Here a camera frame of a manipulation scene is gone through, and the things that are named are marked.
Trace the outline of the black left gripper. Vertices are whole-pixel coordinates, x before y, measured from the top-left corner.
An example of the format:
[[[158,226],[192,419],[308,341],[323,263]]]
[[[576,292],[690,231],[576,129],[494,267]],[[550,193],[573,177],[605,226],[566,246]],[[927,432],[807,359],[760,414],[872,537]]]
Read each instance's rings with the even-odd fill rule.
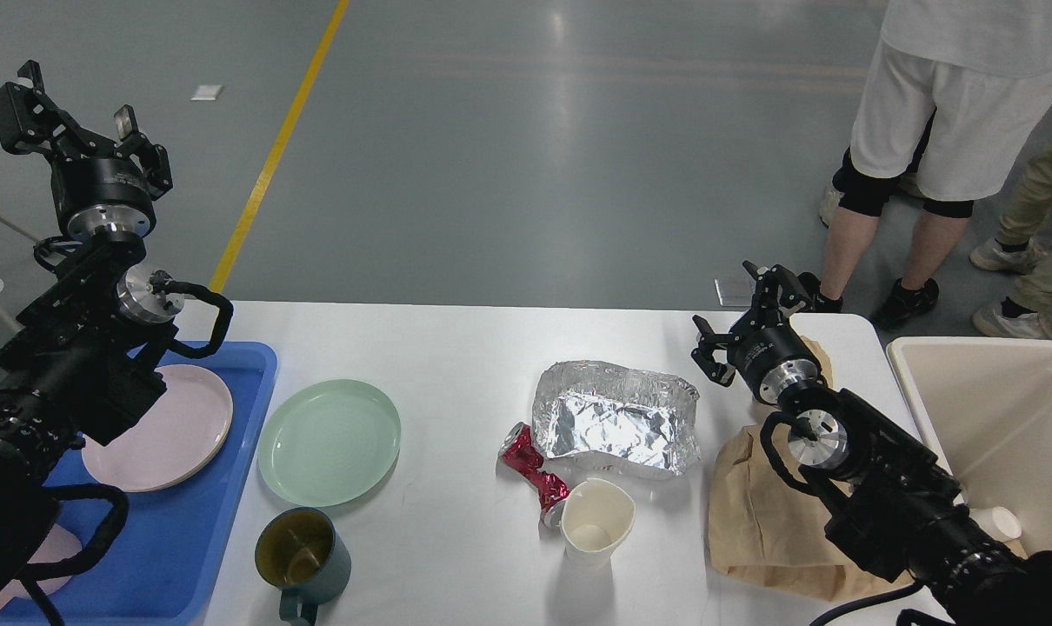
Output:
[[[140,130],[129,104],[114,114],[114,153],[86,157],[76,120],[46,95],[40,63],[25,61],[17,80],[0,88],[2,150],[50,159],[58,230],[73,241],[88,241],[100,229],[148,236],[156,228],[153,203],[171,190],[168,152]]]

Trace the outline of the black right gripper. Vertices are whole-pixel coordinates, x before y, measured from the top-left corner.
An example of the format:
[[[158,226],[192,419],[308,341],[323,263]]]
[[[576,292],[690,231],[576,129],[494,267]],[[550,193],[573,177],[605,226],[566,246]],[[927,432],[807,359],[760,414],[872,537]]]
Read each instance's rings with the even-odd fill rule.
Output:
[[[815,310],[800,277],[780,264],[760,267],[743,261],[743,267],[754,280],[754,294],[748,312],[729,334],[716,334],[706,318],[692,316],[697,345],[690,356],[697,369],[721,387],[743,380],[754,399],[769,407],[784,407],[804,390],[827,387],[820,359],[788,322],[793,314]],[[717,362],[717,351],[726,351],[726,362]]]

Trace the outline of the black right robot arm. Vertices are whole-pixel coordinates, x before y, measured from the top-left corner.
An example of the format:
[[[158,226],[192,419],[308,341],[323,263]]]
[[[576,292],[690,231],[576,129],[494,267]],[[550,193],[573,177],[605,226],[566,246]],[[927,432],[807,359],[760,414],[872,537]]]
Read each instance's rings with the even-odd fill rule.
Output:
[[[782,483],[827,508],[830,543],[867,573],[913,578],[899,590],[844,603],[817,625],[922,588],[950,625],[1052,625],[1052,550],[1021,558],[987,534],[956,503],[960,484],[935,452],[862,397],[829,387],[789,324],[813,306],[800,277],[778,264],[743,266],[754,294],[729,332],[694,317],[697,368],[722,387],[740,376],[773,408],[758,443]]]

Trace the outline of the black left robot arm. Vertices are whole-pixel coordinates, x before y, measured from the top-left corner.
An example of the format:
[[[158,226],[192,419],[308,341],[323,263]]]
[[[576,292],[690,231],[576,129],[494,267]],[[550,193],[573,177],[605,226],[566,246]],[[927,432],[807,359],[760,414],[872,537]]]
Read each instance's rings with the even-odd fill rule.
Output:
[[[63,621],[42,581],[96,567],[130,507],[105,484],[46,486],[52,470],[139,423],[167,392],[161,357],[216,354],[235,310],[219,292],[142,267],[153,203],[173,186],[169,156],[128,104],[114,123],[114,138],[82,127],[53,102],[37,61],[0,88],[0,144],[49,164],[60,230],[34,249],[56,282],[0,349],[0,594],[21,583],[50,625]]]

